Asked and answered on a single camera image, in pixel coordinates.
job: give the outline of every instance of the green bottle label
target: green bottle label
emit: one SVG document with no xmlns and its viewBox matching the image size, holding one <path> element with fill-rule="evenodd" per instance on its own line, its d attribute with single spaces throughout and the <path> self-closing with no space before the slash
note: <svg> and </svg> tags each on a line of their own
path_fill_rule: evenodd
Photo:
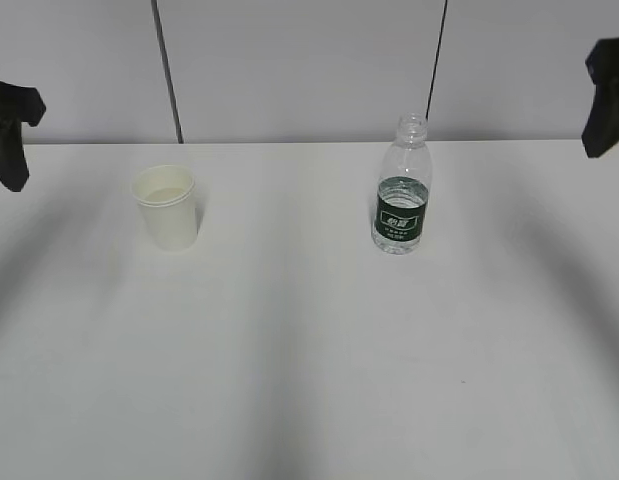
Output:
<svg viewBox="0 0 619 480">
<path fill-rule="evenodd" d="M 394 177 L 394 179 L 391 180 L 395 182 L 398 178 L 400 177 Z M 411 240 L 415 240 L 422 233 L 426 209 L 426 201 L 418 207 L 405 208 L 390 205 L 378 195 L 378 210 L 376 212 L 375 222 L 376 231 L 383 237 L 395 242 L 410 242 Z"/>
</svg>

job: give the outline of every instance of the water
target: water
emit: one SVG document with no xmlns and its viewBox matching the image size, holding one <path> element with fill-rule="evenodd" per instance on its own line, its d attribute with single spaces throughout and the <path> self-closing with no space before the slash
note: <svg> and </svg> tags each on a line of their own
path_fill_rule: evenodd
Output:
<svg viewBox="0 0 619 480">
<path fill-rule="evenodd" d="M 389 205 L 400 208 L 417 208 L 429 200 L 429 190 L 418 180 L 406 177 L 391 177 L 378 185 L 378 195 Z M 378 247 L 395 255 L 411 252 L 420 243 L 420 235 L 408 242 L 398 242 L 384 237 L 376 230 L 374 218 L 373 240 Z"/>
<path fill-rule="evenodd" d="M 184 189 L 178 187 L 168 187 L 161 188 L 160 190 L 156 190 L 155 192 L 151 192 L 145 198 L 147 202 L 168 202 L 170 200 L 175 200 L 180 197 L 183 193 L 185 193 Z"/>
</svg>

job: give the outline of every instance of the gray wall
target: gray wall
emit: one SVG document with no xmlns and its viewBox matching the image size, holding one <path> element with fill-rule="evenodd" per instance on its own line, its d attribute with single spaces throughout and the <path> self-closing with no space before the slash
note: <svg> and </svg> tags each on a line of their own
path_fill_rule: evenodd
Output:
<svg viewBox="0 0 619 480">
<path fill-rule="evenodd" d="M 175 142 L 149 0 L 0 0 L 0 80 L 38 87 L 29 142 Z"/>
<path fill-rule="evenodd" d="M 442 0 L 168 0 L 190 142 L 387 139 L 423 111 Z"/>
<path fill-rule="evenodd" d="M 186 142 L 388 140 L 424 111 L 444 0 L 158 0 Z M 431 138 L 576 138 L 619 0 L 450 0 Z M 151 0 L 0 0 L 29 142 L 175 142 Z"/>
<path fill-rule="evenodd" d="M 444 32 L 433 138 L 577 138 L 585 59 L 619 36 L 619 0 L 451 0 Z"/>
</svg>

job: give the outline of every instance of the plastic water bottle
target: plastic water bottle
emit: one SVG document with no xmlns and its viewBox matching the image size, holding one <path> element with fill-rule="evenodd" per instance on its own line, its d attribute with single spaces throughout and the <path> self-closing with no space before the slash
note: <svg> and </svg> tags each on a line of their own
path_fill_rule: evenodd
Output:
<svg viewBox="0 0 619 480">
<path fill-rule="evenodd" d="M 387 253 L 409 253 L 420 243 L 433 173 L 426 138 L 424 118 L 403 116 L 382 162 L 372 235 Z"/>
</svg>

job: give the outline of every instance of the cup rim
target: cup rim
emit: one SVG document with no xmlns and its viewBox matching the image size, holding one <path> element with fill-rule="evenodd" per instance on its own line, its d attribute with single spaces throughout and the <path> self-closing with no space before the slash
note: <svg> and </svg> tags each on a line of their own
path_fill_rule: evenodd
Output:
<svg viewBox="0 0 619 480">
<path fill-rule="evenodd" d="M 150 202 L 136 195 L 135 187 L 138 181 L 140 180 L 140 177 L 154 170 L 162 170 L 165 168 L 169 168 L 169 169 L 173 168 L 173 169 L 180 170 L 189 177 L 190 184 L 182 194 L 178 195 L 175 198 L 172 198 L 170 200 L 166 200 L 163 202 Z M 140 172 L 138 175 L 136 175 L 133 183 L 131 184 L 131 195 L 143 207 L 153 207 L 153 208 L 170 207 L 172 205 L 175 205 L 177 203 L 181 203 L 182 201 L 184 201 L 189 195 L 191 195 L 191 192 L 193 191 L 195 186 L 196 186 L 196 180 L 193 178 L 193 174 L 191 173 L 191 170 L 189 170 L 187 167 L 183 167 L 182 165 L 156 165 L 153 167 L 146 168 L 142 172 Z"/>
</svg>

